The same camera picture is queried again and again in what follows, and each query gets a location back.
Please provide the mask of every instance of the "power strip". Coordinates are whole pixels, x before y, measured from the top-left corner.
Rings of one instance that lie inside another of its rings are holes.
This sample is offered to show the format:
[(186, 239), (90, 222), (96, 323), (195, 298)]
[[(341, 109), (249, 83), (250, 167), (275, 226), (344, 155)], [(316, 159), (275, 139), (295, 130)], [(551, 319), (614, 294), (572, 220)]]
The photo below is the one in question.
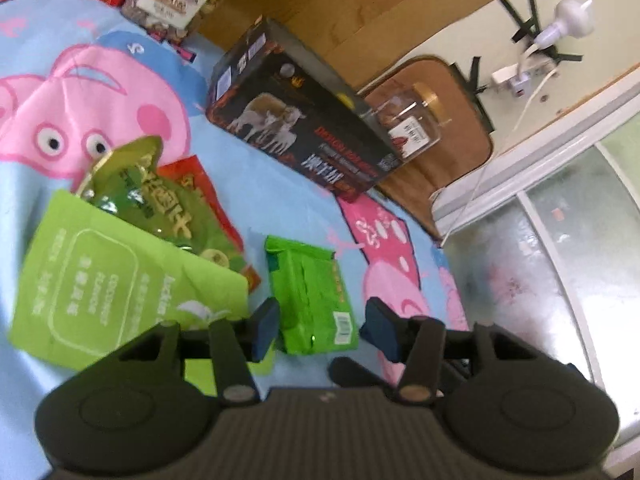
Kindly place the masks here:
[(497, 90), (509, 90), (514, 97), (523, 97), (529, 93), (531, 80), (543, 76), (556, 67), (553, 60), (544, 54), (529, 56), (522, 67), (522, 76), (518, 77), (518, 64), (496, 70), (491, 74), (492, 87)]

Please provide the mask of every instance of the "blue bedsheet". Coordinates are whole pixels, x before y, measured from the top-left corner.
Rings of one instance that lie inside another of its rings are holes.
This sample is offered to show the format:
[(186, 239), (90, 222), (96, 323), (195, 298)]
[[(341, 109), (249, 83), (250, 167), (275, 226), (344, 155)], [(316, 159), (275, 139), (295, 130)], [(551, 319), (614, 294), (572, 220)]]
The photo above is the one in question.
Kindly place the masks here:
[[(402, 209), (364, 196), (354, 205), (212, 126), (203, 114), (221, 52), (204, 38), (176, 52), (97, 0), (0, 0), (0, 479), (35, 480), (47, 462), (33, 433), (38, 402), (71, 371), (8, 343), (18, 276), (52, 192), (69, 189), (97, 156), (146, 133), (165, 140), (162, 162), (196, 154), (270, 294), (264, 238), (333, 248), (354, 313), (370, 296), (403, 316), (431, 314), (465, 325), (442, 252)], [(350, 355), (388, 380), (397, 367), (361, 342)], [(330, 386), (333, 356), (279, 354), (272, 385)]]

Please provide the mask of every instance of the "green snack bag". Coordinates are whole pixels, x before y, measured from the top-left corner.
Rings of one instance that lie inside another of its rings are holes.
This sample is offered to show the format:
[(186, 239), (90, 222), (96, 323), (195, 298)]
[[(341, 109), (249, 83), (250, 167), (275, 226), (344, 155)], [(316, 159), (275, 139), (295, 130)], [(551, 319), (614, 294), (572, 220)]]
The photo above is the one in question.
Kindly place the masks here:
[(287, 353), (356, 348), (358, 331), (334, 253), (275, 236), (264, 248)]
[[(247, 294), (240, 274), (59, 190), (31, 241), (9, 338), (33, 356), (81, 369), (164, 319), (199, 329), (247, 317)], [(252, 369), (270, 367), (271, 357)], [(186, 368), (188, 380), (211, 391), (210, 364)]]
[(192, 190), (156, 174), (158, 136), (140, 137), (101, 158), (77, 194), (96, 207), (235, 272), (246, 269), (210, 207)]

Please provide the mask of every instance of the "pink cartoon pig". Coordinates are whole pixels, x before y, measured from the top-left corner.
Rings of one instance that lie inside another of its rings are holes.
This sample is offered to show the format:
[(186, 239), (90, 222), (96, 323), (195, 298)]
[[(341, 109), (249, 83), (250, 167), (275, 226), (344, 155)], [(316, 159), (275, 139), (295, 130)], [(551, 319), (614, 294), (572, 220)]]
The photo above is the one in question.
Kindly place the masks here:
[(50, 75), (0, 79), (0, 160), (74, 186), (91, 162), (144, 135), (164, 140), (161, 164), (188, 152), (186, 110), (172, 88), (128, 54), (80, 44)]
[(440, 282), (447, 293), (447, 317), (449, 317), (450, 327), (453, 330), (469, 330), (465, 309), (462, 307), (460, 294), (458, 293), (458, 288), (453, 276), (449, 272), (449, 269), (445, 267), (440, 267), (438, 273), (440, 275)]
[[(420, 291), (420, 276), (406, 223), (367, 195), (354, 203), (338, 199), (356, 243), (369, 263), (364, 275), (364, 300), (377, 296), (401, 317), (430, 314)], [(404, 365), (379, 352), (384, 378), (396, 384)]]

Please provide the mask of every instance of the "snack box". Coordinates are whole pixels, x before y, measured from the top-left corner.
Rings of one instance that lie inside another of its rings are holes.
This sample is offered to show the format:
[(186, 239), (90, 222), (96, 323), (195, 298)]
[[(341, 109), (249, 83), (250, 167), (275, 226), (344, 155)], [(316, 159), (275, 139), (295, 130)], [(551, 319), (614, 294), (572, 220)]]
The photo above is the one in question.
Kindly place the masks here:
[(269, 18), (214, 67), (207, 117), (349, 202), (401, 161), (369, 105)]

